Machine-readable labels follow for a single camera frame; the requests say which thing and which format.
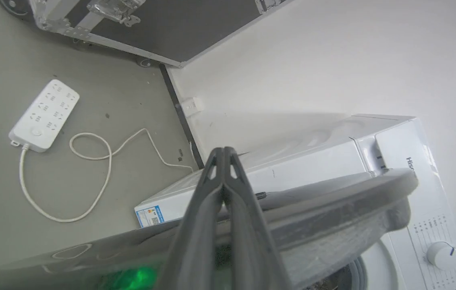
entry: sticker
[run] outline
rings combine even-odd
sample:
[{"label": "sticker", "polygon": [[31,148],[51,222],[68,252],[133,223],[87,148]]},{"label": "sticker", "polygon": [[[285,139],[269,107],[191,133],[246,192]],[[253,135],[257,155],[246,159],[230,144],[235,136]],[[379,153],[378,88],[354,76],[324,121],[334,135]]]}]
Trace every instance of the sticker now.
[{"label": "sticker", "polygon": [[164,222],[164,217],[162,216],[162,212],[160,211],[160,207],[158,205],[137,211],[137,218],[140,222],[140,226],[143,228]]}]

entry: caster wheel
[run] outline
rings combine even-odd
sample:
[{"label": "caster wheel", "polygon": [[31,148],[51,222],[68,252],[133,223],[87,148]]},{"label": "caster wheel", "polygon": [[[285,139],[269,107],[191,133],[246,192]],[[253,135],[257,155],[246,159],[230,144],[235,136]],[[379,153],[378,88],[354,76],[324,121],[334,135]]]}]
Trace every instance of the caster wheel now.
[{"label": "caster wheel", "polygon": [[152,60],[150,58],[138,56],[137,57],[137,64],[143,68],[149,68],[150,66],[158,65],[158,61]]},{"label": "caster wheel", "polygon": [[86,51],[90,48],[92,44],[88,41],[83,41],[81,39],[73,38],[72,39],[72,47],[79,51]]},{"label": "caster wheel", "polygon": [[29,0],[0,0],[1,7],[5,11],[24,21],[33,21],[33,11]]}]

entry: power strip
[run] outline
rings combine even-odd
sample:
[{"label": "power strip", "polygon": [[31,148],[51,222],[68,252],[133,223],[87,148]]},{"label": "power strip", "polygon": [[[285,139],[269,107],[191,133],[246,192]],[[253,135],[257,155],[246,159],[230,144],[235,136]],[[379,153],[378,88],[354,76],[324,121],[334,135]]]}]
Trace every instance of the power strip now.
[{"label": "power strip", "polygon": [[[186,165],[175,165],[169,164],[165,162],[162,158],[160,152],[156,148],[155,143],[153,142],[153,138],[149,134],[149,131],[146,128],[142,128],[138,130],[135,134],[127,138],[123,144],[114,152],[110,147],[110,144],[106,142],[101,136],[94,134],[94,133],[79,133],[75,134],[70,138],[68,141],[68,146],[70,150],[76,154],[77,156],[86,159],[86,160],[105,160],[108,159],[108,172],[106,173],[106,178],[103,184],[103,187],[99,191],[97,197],[95,198],[94,202],[83,214],[77,216],[75,218],[70,219],[61,219],[46,213],[36,202],[31,198],[29,193],[27,192],[26,184],[24,181],[24,159],[26,156],[26,152],[29,149],[32,149],[36,152],[44,152],[45,150],[49,149],[53,144],[56,136],[62,129],[65,121],[67,120],[68,116],[74,109],[77,101],[79,100],[79,94],[75,92],[75,90],[69,88],[61,81],[57,79],[53,79],[46,85],[46,87],[42,90],[42,92],[36,97],[35,101],[29,106],[27,111],[22,115],[20,120],[16,123],[16,125],[11,129],[9,132],[9,138],[11,139],[11,144],[13,146],[20,146],[22,145],[22,152],[20,153],[20,162],[19,162],[19,180],[20,186],[22,188],[22,192],[24,196],[28,200],[28,202],[44,217],[54,220],[55,222],[75,222],[86,217],[95,207],[101,196],[103,195],[106,186],[108,185],[108,181],[110,180],[110,173],[112,172],[112,157],[119,153],[128,143],[130,140],[135,138],[141,132],[147,132],[147,137],[151,141],[156,153],[160,160],[168,166],[173,167],[182,167],[188,168],[192,172],[194,169],[190,166]],[[81,136],[91,136],[101,140],[105,145],[106,149],[108,149],[108,155],[101,156],[101,157],[89,157],[83,154],[78,153],[74,146],[72,145],[74,140]]]},{"label": "power strip", "polygon": [[78,100],[75,90],[53,79],[9,132],[11,144],[39,153],[49,149]]}]

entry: white cable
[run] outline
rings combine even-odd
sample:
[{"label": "white cable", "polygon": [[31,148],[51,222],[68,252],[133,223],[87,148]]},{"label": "white cable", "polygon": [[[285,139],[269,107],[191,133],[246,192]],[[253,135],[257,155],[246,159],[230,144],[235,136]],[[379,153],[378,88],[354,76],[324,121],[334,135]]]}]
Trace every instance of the white cable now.
[{"label": "white cable", "polygon": [[[103,139],[101,136],[97,135],[97,134],[93,134],[93,133],[79,133],[79,134],[75,134],[74,136],[72,136],[72,138],[70,138],[70,140],[68,141],[68,146],[70,147],[70,150],[76,154],[77,156],[83,158],[83,159],[86,159],[86,160],[104,160],[104,159],[108,159],[108,172],[106,173],[106,178],[105,178],[105,181],[104,181],[104,184],[103,184],[103,187],[101,188],[101,190],[99,191],[99,194],[97,195],[97,197],[95,198],[92,206],[90,206],[90,208],[85,211],[85,213],[83,213],[81,216],[79,217],[75,217],[75,218],[71,218],[71,219],[60,219],[60,218],[56,218],[56,217],[53,217],[51,216],[49,213],[46,213],[43,209],[40,208],[40,206],[38,206],[38,204],[35,203],[35,201],[31,198],[31,196],[29,195],[29,193],[27,193],[27,188],[26,188],[26,184],[24,182],[24,158],[26,156],[26,152],[29,150],[29,145],[24,145],[22,147],[22,152],[20,153],[20,163],[19,163],[19,179],[20,179],[20,186],[22,187],[22,192],[24,192],[24,196],[26,197],[26,199],[29,201],[29,203],[41,214],[43,215],[44,217],[50,219],[50,220],[54,220],[55,222],[75,222],[77,220],[80,220],[84,217],[86,217],[95,207],[95,205],[97,204],[97,202],[99,201],[99,198],[101,198],[101,196],[103,195],[103,192],[104,192],[104,189],[106,188],[106,185],[108,184],[108,180],[110,180],[110,173],[112,172],[112,157],[115,155],[115,154],[118,154],[119,151],[121,151],[121,149],[123,149],[124,145],[126,145],[126,143],[128,143],[131,139],[133,139],[135,136],[137,136],[139,133],[143,132],[143,131],[146,131],[147,132],[147,136],[149,137],[149,140],[151,140],[151,144],[153,145],[156,153],[158,154],[158,157],[160,158],[160,160],[162,161],[162,163],[164,163],[165,165],[168,165],[168,166],[173,166],[173,167],[185,167],[185,168],[189,168],[192,172],[194,172],[194,169],[190,166],[186,166],[186,165],[176,165],[176,164],[169,164],[167,162],[165,162],[165,160],[162,158],[162,155],[160,155],[160,152],[158,151],[158,149],[156,148],[156,145],[155,143],[153,142],[153,138],[151,138],[151,134],[149,134],[149,131],[146,129],[146,128],[142,128],[140,129],[139,131],[137,131],[135,134],[133,134],[130,138],[127,138],[126,141],[119,147],[119,149],[117,149],[115,152],[112,153],[112,148],[110,147],[110,144],[108,144],[108,142],[106,142],[105,139]],[[106,145],[106,148],[108,149],[108,155],[106,156],[103,156],[103,157],[88,157],[88,156],[84,156],[83,154],[80,154],[76,151],[76,149],[74,148],[73,146],[73,142],[74,140],[77,138],[77,137],[81,137],[81,136],[92,136],[92,137],[95,137],[101,141],[103,141],[103,143]]]}]

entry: washing machine knob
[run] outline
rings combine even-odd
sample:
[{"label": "washing machine knob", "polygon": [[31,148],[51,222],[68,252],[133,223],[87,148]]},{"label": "washing machine knob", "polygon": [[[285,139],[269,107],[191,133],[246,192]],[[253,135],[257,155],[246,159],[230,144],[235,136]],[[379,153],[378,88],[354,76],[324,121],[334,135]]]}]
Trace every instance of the washing machine knob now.
[{"label": "washing machine knob", "polygon": [[435,242],[427,250],[427,259],[441,270],[456,268],[456,249],[447,242]]}]

